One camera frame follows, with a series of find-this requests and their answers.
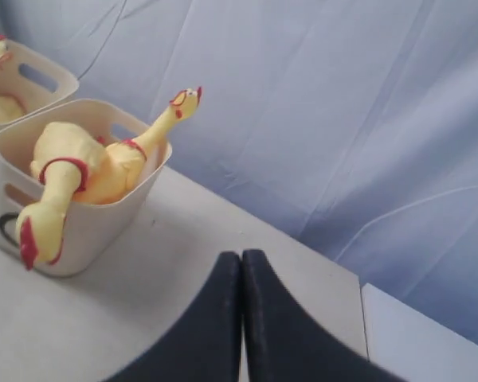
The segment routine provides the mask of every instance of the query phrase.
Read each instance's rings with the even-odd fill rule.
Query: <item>backdrop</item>
[[[0,0],[170,165],[478,343],[478,0]]]

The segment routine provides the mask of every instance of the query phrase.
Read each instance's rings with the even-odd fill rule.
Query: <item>basket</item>
[[[143,133],[148,125],[110,103],[79,99],[42,111],[0,131],[0,248],[20,257],[14,240],[17,214],[22,207],[38,201],[43,186],[29,175],[33,147],[46,124],[54,121],[76,123],[107,145],[119,140],[115,129],[131,136]],[[75,275],[85,268],[130,224],[147,198],[160,170],[171,156],[171,145],[160,143],[140,176],[139,184],[122,200],[109,205],[72,202],[64,230],[60,260],[54,265],[36,264],[41,273]]]
[[[24,45],[8,40],[12,58],[0,71],[0,96],[15,96],[26,115],[10,123],[0,123],[0,130],[33,113],[63,103],[78,90],[77,78],[67,69]]]

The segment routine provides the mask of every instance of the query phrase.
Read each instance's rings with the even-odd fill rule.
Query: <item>white table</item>
[[[366,355],[355,275],[165,169],[135,222],[82,275],[48,279],[0,252],[0,381],[110,376],[181,315],[220,251],[246,248],[264,249],[309,314]]]
[[[409,382],[478,382],[478,346],[383,291],[362,289],[370,360]]]

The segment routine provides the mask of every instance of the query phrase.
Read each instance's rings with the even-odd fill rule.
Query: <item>basket handle hole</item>
[[[31,205],[32,203],[35,203],[36,199],[31,197],[30,195],[27,195],[20,189],[14,187],[10,183],[7,183],[6,186],[4,187],[4,193],[6,196],[11,199],[14,203],[17,203],[21,207],[25,207],[27,205]]]
[[[27,80],[34,82],[49,92],[54,93],[58,89],[58,82],[54,78],[38,71],[28,64],[19,64],[18,71],[19,74],[25,77]]]
[[[136,135],[119,123],[112,124],[112,134],[118,139],[131,139]]]

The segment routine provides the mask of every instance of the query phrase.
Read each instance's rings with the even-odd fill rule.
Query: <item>table surface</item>
[[[308,313],[366,355],[356,275],[166,168],[135,221],[81,275],[25,272],[0,251],[0,380],[110,376],[170,328],[219,252],[246,248],[264,249]]]
[[[478,382],[478,346],[367,284],[370,360],[410,382]]]

